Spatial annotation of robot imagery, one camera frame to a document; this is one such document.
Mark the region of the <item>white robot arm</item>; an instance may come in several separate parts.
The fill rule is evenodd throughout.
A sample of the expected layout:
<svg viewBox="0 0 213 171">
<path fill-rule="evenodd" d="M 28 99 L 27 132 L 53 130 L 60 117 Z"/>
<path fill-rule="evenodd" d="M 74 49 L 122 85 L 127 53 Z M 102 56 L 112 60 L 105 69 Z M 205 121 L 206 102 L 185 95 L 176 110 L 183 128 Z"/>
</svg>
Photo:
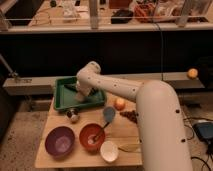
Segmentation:
<svg viewBox="0 0 213 171">
<path fill-rule="evenodd" d="M 193 171 L 182 111 L 172 86 L 161 80 L 132 81 L 100 74 L 91 61 L 78 71 L 77 90 L 84 96 L 98 88 L 136 104 L 145 171 Z"/>
</svg>

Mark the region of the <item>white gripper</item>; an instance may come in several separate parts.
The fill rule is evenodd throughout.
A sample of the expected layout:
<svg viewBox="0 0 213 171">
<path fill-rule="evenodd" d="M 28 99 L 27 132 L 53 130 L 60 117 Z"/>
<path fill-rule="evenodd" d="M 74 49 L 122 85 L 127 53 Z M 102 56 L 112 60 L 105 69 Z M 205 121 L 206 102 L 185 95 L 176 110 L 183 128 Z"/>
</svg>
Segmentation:
<svg viewBox="0 0 213 171">
<path fill-rule="evenodd" d="M 77 101 L 84 101 L 85 98 L 90 94 L 92 88 L 86 84 L 83 84 L 79 81 L 76 82 L 76 100 Z"/>
</svg>

